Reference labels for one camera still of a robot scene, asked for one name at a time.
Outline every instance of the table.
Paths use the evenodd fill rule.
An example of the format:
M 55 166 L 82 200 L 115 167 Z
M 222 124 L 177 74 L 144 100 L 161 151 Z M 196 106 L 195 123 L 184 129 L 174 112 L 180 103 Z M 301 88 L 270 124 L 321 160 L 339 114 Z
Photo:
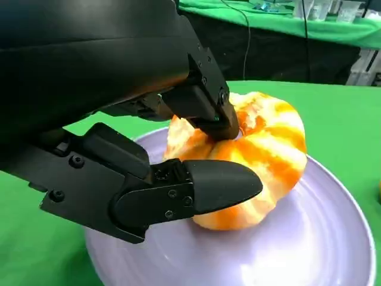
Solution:
M 250 27 L 282 32 L 304 38 L 304 21 L 292 17 L 292 10 L 279 8 L 277 13 L 254 10 L 254 4 L 241 1 L 226 1 L 241 10 L 248 18 Z M 180 9 L 190 13 L 216 18 L 246 26 L 241 13 L 230 9 L 221 0 L 180 0 Z M 342 43 L 368 49 L 381 48 L 381 21 L 358 18 L 354 24 L 338 23 L 335 16 L 324 22 L 308 21 L 308 37 L 327 42 Z
M 293 104 L 306 130 L 308 153 L 349 189 L 367 217 L 381 258 L 381 94 L 377 88 L 286 82 L 230 82 L 238 93 L 263 91 Z M 83 134 L 103 121 L 129 137 L 167 125 L 96 114 L 68 127 Z M 0 174 L 0 285 L 101 286 L 83 229 L 38 209 L 42 194 Z M 381 273 L 381 263 L 377 264 Z M 381 286 L 381 276 L 377 278 Z

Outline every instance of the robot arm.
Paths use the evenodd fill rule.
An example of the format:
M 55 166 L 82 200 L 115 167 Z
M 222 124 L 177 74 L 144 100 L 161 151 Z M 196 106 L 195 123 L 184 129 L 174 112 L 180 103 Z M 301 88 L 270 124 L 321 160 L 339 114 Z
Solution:
M 7 15 L 0 20 L 7 92 L 0 169 L 44 192 L 41 209 L 140 243 L 153 223 L 261 191 L 256 174 L 239 164 L 150 165 L 141 146 L 102 123 L 84 136 L 63 129 L 97 111 L 148 120 L 175 114 L 216 140 L 236 137 L 222 73 L 173 2 L 13 0 L 0 10 Z

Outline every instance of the black cable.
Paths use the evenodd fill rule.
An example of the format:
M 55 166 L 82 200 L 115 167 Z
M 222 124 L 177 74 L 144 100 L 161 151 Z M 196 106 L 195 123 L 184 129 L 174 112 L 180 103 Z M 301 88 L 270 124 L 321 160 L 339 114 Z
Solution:
M 307 29 L 307 18 L 305 16 L 305 7 L 304 0 L 302 1 L 303 7 L 303 18 L 304 18 L 304 32 L 305 32 L 305 57 L 306 57 L 306 65 L 307 65 L 307 82 L 311 82 L 311 64 L 310 64 L 310 49 L 308 46 L 308 29 Z
M 364 7 L 364 12 L 363 12 L 361 18 L 365 18 L 367 11 L 369 10 L 369 6 L 370 6 L 371 2 L 372 2 L 372 0 L 368 0 L 366 2 L 365 7 Z
M 225 0 L 221 0 L 221 2 L 223 4 L 225 4 L 226 6 L 228 6 L 230 9 L 233 9 L 233 10 L 235 10 L 237 12 L 240 12 L 245 17 L 245 20 L 246 20 L 246 24 L 247 24 L 247 27 L 248 27 L 248 45 L 246 47 L 245 58 L 243 59 L 243 72 L 242 72 L 243 80 L 246 80 L 246 61 L 248 59 L 248 54 L 249 54 L 249 49 L 250 49 L 250 40 L 251 40 L 251 31 L 250 31 L 249 19 L 247 18 L 245 13 L 242 12 L 240 9 L 237 9 L 237 8 L 234 8 L 234 7 L 230 6 L 228 3 L 225 2 Z

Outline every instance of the black curtain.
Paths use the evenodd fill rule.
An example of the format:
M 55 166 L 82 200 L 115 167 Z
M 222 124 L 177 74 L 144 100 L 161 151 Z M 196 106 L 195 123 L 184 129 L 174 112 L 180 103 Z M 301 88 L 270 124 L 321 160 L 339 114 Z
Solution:
M 227 80 L 241 80 L 248 28 L 181 11 L 193 25 L 203 46 L 214 54 Z M 246 80 L 307 82 L 305 39 L 251 28 Z M 359 48 L 310 39 L 311 82 L 346 83 Z

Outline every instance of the wire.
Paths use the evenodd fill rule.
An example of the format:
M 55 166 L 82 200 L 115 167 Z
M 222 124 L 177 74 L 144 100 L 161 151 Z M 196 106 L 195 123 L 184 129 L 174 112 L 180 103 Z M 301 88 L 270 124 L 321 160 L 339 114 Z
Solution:
M 307 82 L 311 82 L 311 64 L 310 64 L 310 49 L 308 47 L 308 28 L 307 28 L 307 18 L 305 16 L 305 6 L 304 0 L 302 0 L 303 7 L 303 18 L 304 18 L 304 33 L 305 33 L 305 57 L 307 65 Z
M 240 12 L 245 17 L 245 21 L 246 21 L 246 24 L 247 24 L 247 27 L 248 27 L 248 45 L 246 47 L 245 58 L 243 59 L 242 78 L 243 78 L 243 80 L 246 80 L 246 62 L 247 62 L 247 59 L 248 59 L 248 54 L 249 54 L 249 50 L 250 50 L 250 41 L 251 41 L 251 31 L 250 31 L 249 19 L 247 18 L 246 14 L 243 11 L 241 11 L 240 9 L 237 9 L 237 8 L 234 8 L 234 7 L 230 6 L 228 3 L 225 2 L 225 0 L 221 0 L 221 2 L 223 4 L 225 4 L 226 6 L 228 6 L 230 9 L 233 9 L 233 10 L 235 10 L 237 12 Z

